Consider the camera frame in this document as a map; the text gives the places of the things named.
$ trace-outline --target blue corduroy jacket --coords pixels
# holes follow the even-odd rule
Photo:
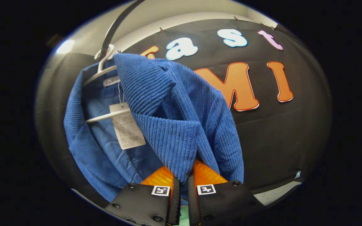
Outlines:
[[[196,158],[227,180],[244,180],[244,165],[233,117],[220,91],[189,68],[164,59],[150,60],[120,53],[116,64],[85,87],[98,63],[81,71],[69,95],[64,127],[69,150],[88,182],[109,202],[127,183],[141,183],[163,164],[186,183]],[[104,87],[114,76],[118,85]],[[109,113],[109,105],[125,100],[146,144],[122,150],[111,119],[85,120]]]

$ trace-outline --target white wall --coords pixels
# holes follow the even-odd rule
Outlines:
[[[115,21],[115,19],[133,2],[134,1],[120,6],[115,6],[115,8],[98,15],[89,23],[77,29],[69,38],[71,40],[75,40],[75,45],[72,51],[95,55],[97,51],[101,49],[105,34],[113,21]],[[173,18],[169,21],[174,21],[174,18],[177,18],[178,21],[174,21],[172,25],[175,26],[202,19],[232,19],[234,16],[243,20],[254,21],[257,23],[262,22],[273,27],[277,24],[259,12],[231,0],[145,0],[121,23],[118,30],[115,32],[112,43],[116,43],[127,34],[130,34],[139,28],[160,20],[163,22],[163,19],[169,17]],[[166,23],[165,25],[162,23],[159,27],[165,29],[166,26],[168,27],[170,25],[171,22]],[[147,37],[147,35],[144,35],[143,32],[134,33],[134,35],[135,34]]]

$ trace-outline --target letter cutout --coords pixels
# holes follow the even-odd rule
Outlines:
[[[277,86],[279,87],[279,94],[277,95],[277,99],[280,102],[293,100],[293,92],[291,92],[290,87],[288,86],[286,75],[283,70],[284,65],[280,62],[271,61],[267,63],[267,67],[273,70],[273,73],[276,77]]]
[[[182,56],[191,56],[198,51],[198,47],[194,46],[189,38],[173,40],[166,48],[168,49],[166,58],[169,60],[176,60]]]
[[[224,38],[224,44],[230,47],[246,46],[248,44],[248,41],[242,36],[243,34],[235,29],[218,30],[217,35]]]
[[[231,63],[227,68],[224,82],[207,68],[197,69],[194,72],[222,92],[229,108],[235,93],[237,100],[234,104],[234,109],[244,111],[255,109],[259,106],[259,101],[255,99],[252,91],[248,69],[249,66],[246,63]]]
[[[283,50],[283,47],[282,47],[281,45],[277,44],[277,43],[275,42],[275,40],[273,40],[273,36],[271,36],[270,34],[264,32],[263,30],[258,31],[258,34],[263,35],[263,36],[266,38],[266,40],[267,40],[270,44],[272,44],[272,46],[275,47],[276,49],[278,49],[278,50]]]
[[[158,47],[157,46],[152,46],[149,49],[147,49],[145,52],[141,53],[141,56],[147,56],[148,59],[154,59],[155,56],[152,53],[157,53],[158,52]]]

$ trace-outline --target clothing tag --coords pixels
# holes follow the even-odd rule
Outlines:
[[[109,107],[110,112],[116,112],[129,108],[128,103],[126,102],[110,105]],[[117,139],[122,150],[146,144],[142,131],[139,130],[139,127],[136,124],[131,112],[114,116],[112,118],[112,123],[114,125],[115,134],[117,135]]]
[[[114,85],[114,84],[119,83],[119,82],[120,82],[119,76],[115,76],[115,77],[108,78],[108,79],[104,80],[103,81],[103,86],[107,87],[107,86],[111,86],[111,85]]]

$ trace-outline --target orange letter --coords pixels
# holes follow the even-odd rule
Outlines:
[[[152,46],[150,47],[148,50],[146,50],[145,52],[141,53],[141,56],[148,56],[149,59],[154,59],[155,56],[152,53],[157,53],[158,51],[158,47],[157,46]]]
[[[293,93],[288,86],[286,75],[284,74],[284,66],[280,62],[271,61],[267,63],[267,67],[273,70],[276,77],[277,85],[279,86],[279,95],[277,98],[280,102],[286,102],[293,99]]]
[[[197,69],[194,72],[203,77],[213,87],[220,90],[231,107],[233,96],[237,98],[234,109],[237,111],[250,110],[259,106],[252,91],[246,63],[231,63],[227,68],[226,79],[222,82],[213,72],[207,68]]]

